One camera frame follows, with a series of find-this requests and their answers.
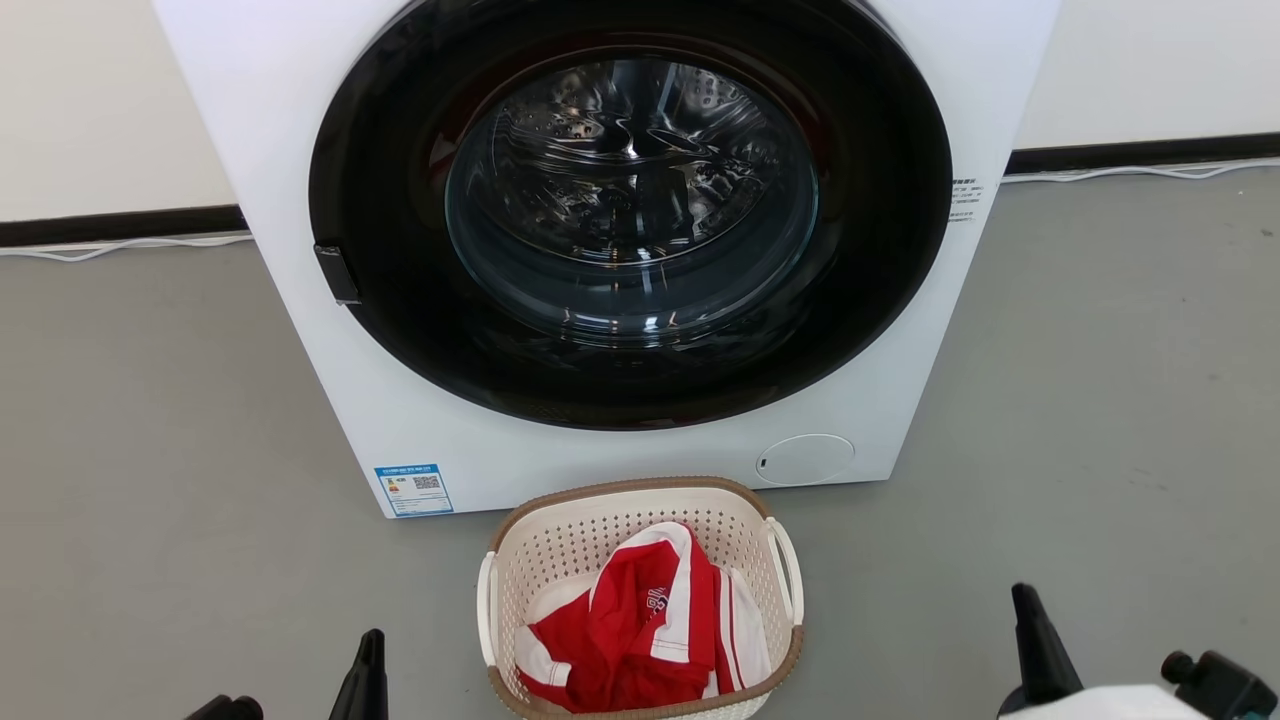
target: washing machine door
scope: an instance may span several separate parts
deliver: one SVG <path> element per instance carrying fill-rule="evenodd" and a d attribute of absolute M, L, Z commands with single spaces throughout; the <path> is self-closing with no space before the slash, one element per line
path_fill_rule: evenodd
<path fill-rule="evenodd" d="M 334 296 L 428 380 L 594 429 L 727 418 L 847 363 L 946 228 L 919 72 L 841 0 L 447 0 L 338 90 Z"/>

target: front-load washing machine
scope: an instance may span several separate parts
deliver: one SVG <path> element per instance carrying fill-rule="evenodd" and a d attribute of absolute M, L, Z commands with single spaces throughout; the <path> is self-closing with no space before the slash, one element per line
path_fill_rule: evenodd
<path fill-rule="evenodd" d="M 1057 12 L 155 5 L 388 518 L 888 478 Z"/>

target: white plastic basket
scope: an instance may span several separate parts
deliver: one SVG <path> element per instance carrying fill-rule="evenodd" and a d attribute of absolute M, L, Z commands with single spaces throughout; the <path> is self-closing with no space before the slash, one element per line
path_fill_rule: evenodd
<path fill-rule="evenodd" d="M 687 525 L 712 562 L 736 568 L 746 578 L 764 620 L 773 673 L 758 685 L 710 700 L 577 717 L 741 720 L 754 715 L 791 674 L 804 641 L 800 565 L 786 530 L 755 493 L 721 478 L 591 486 L 517 507 L 480 564 L 480 651 L 494 692 L 516 715 L 526 720 L 563 717 L 534 707 L 515 670 L 515 633 L 527 624 L 534 596 L 556 580 L 599 570 L 618 544 L 666 520 Z"/>

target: basket handle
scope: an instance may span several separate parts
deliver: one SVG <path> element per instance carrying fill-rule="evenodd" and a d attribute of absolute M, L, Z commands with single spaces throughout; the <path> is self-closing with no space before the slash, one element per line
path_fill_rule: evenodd
<path fill-rule="evenodd" d="M 480 562 L 480 579 L 476 580 L 476 629 L 480 630 L 480 655 L 484 656 L 484 664 L 489 667 L 498 665 L 493 655 L 493 623 L 489 621 L 489 609 L 493 606 L 489 601 L 489 584 L 493 582 L 493 559 L 495 555 L 490 550 L 484 556 L 484 560 Z"/>
<path fill-rule="evenodd" d="M 773 553 L 773 569 L 778 573 L 778 583 L 791 591 L 791 597 L 783 596 L 782 603 L 787 611 L 787 618 L 792 625 L 804 624 L 804 582 L 800 579 L 800 559 L 796 557 L 796 548 L 791 544 L 791 536 L 787 534 L 782 523 L 773 518 L 764 519 L 769 530 L 769 550 Z"/>

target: red and white jersey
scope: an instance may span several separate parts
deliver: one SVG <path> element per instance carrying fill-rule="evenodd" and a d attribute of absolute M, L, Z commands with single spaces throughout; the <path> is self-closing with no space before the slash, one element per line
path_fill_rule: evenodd
<path fill-rule="evenodd" d="M 570 712 L 659 707 L 764 682 L 760 611 L 742 575 L 680 523 L 645 528 L 599 573 L 544 588 L 516 632 L 529 692 Z"/>

